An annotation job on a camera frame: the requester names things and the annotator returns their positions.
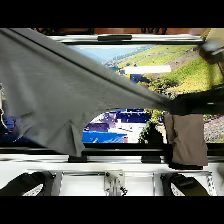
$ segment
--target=gray cloth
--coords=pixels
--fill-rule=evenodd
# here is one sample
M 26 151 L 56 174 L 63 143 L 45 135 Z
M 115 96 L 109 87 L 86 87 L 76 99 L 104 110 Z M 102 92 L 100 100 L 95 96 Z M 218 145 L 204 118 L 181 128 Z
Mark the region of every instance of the gray cloth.
M 81 156 L 83 128 L 116 108 L 168 110 L 170 100 L 31 29 L 0 29 L 0 80 L 20 134 Z
M 173 146 L 173 162 L 183 165 L 208 165 L 203 115 L 167 114 L 165 127 L 168 142 Z

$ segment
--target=metal bracket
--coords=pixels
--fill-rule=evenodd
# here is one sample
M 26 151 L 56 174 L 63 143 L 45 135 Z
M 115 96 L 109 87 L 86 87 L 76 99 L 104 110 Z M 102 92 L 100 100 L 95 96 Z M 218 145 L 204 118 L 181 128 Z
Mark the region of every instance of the metal bracket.
M 108 196 L 121 196 L 125 190 L 125 174 L 122 170 L 110 170 L 105 172 L 104 190 Z

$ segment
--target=display screen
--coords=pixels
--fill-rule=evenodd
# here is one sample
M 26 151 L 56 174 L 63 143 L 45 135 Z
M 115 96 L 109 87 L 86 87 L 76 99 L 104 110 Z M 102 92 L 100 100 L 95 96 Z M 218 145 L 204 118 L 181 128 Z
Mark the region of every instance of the display screen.
M 209 89 L 210 67 L 214 84 L 222 82 L 217 65 L 209 65 L 190 45 L 80 45 L 67 47 L 151 91 L 175 98 L 179 94 Z M 7 99 L 2 90 L 2 111 Z M 120 108 L 99 114 L 83 130 L 83 143 L 150 143 L 166 141 L 166 111 L 151 108 Z M 2 114 L 0 142 L 29 141 L 18 138 L 16 120 Z M 224 116 L 204 115 L 206 142 L 224 142 Z

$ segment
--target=beige object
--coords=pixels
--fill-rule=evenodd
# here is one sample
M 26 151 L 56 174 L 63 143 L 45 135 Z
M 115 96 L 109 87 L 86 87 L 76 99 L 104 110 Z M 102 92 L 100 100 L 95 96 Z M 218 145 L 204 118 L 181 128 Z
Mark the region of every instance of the beige object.
M 165 115 L 168 142 L 173 146 L 172 161 L 184 165 L 208 165 L 203 115 Z

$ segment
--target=white surface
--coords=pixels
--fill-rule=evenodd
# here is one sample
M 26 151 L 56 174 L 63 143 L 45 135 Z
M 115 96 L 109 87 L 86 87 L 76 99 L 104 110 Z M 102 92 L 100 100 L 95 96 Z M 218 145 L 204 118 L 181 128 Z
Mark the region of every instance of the white surface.
M 42 163 L 42 162 L 0 162 L 0 177 L 1 177 L 0 188 L 4 187 L 10 180 L 20 175 L 27 169 L 64 170 L 64 171 L 66 170 L 106 171 L 106 170 L 122 169 L 124 171 L 135 171 L 135 172 L 136 171 L 174 172 L 173 169 L 168 168 L 167 164 L 111 164 L 111 163 L 74 164 L 74 163 Z M 204 167 L 204 171 L 210 171 L 213 173 L 213 179 L 217 194 L 224 196 L 224 164 L 220 163 L 209 164 L 208 167 Z M 133 183 L 130 182 L 129 184 L 130 188 L 132 188 Z
M 125 74 L 149 74 L 171 72 L 170 65 L 125 67 Z

